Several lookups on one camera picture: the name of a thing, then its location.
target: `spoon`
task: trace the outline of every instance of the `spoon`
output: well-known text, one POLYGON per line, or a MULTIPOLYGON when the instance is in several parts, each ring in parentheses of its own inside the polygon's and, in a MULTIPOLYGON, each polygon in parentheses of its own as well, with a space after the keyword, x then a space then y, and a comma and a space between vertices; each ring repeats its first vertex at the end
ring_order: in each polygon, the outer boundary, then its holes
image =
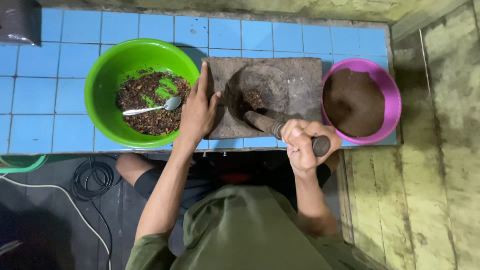
POLYGON ((123 115, 136 115, 139 113, 144 113, 152 110, 158 109, 166 109, 166 110, 174 110, 176 109, 181 103, 181 97, 174 97, 165 102, 164 106, 158 106, 154 108, 145 108, 145 109, 138 109, 138 110, 126 110, 122 114, 123 115))

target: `black shorts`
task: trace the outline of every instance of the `black shorts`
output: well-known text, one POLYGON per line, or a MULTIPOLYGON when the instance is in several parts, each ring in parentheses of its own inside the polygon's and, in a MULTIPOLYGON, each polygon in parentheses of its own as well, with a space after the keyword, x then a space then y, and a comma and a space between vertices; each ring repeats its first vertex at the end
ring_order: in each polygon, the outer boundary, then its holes
MULTIPOLYGON (((135 182, 135 190, 145 199, 148 199, 153 192, 165 164, 166 162, 144 172, 135 182)), ((317 167, 317 178, 320 187, 323 187, 331 174, 330 168, 328 168, 327 165, 321 164, 317 167)), ((293 208, 297 210, 295 177, 289 161, 274 170, 265 169, 260 174, 253 176, 250 180, 242 184, 266 185, 283 194, 290 201, 293 208)), ((201 171, 191 168, 187 175, 185 188, 180 199, 179 219, 183 220, 185 212, 196 202, 217 191, 224 185, 226 185, 226 183, 220 181, 217 177, 205 175, 201 171)))

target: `tiled counter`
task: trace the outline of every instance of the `tiled counter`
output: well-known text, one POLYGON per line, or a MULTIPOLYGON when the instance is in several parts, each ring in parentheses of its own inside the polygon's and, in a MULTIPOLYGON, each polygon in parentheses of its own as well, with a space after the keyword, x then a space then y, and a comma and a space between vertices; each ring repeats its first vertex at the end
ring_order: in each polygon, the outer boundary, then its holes
MULTIPOLYGON (((41 48, 0 45, 0 154, 138 150, 119 145, 96 130, 83 98, 85 78, 99 55, 129 39, 170 42, 199 67, 205 56, 317 57, 325 73, 335 62, 361 57, 392 70, 389 31, 384 24, 227 17, 43 9, 41 48)), ((377 145, 396 143, 394 131, 377 145)), ((355 145, 344 141, 342 146, 355 145)), ((273 137, 262 137, 204 140, 198 149, 283 147, 273 137)))

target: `green shirt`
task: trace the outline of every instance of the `green shirt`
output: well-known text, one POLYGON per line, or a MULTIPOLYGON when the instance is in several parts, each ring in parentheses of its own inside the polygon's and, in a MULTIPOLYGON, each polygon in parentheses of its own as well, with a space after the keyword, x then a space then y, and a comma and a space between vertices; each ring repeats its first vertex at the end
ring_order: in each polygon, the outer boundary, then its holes
POLYGON ((227 185, 187 211, 180 257, 169 251, 166 235, 146 235, 126 270, 368 269, 340 236, 312 238, 296 220, 289 201, 267 186, 227 185))

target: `magenta bowl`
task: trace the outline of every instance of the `magenta bowl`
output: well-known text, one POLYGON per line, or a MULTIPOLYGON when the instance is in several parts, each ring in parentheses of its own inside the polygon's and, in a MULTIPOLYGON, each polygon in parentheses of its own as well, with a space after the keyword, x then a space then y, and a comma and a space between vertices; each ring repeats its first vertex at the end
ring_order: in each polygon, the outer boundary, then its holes
MULTIPOLYGON (((400 114, 402 112, 402 100, 400 98, 400 91, 396 86, 395 80, 377 63, 362 58, 350 58, 334 64, 323 77, 322 84, 325 85, 325 82, 332 73, 344 68, 349 68, 352 71, 368 72, 370 77, 378 84, 383 95, 385 96, 384 123, 375 134, 367 137, 352 138, 341 133, 337 129, 335 129, 335 133, 342 137, 342 139, 359 145, 372 144, 385 139, 396 128, 398 121, 400 121, 400 114)), ((332 125, 325 113, 323 98, 322 113, 324 115, 325 123, 332 125)))

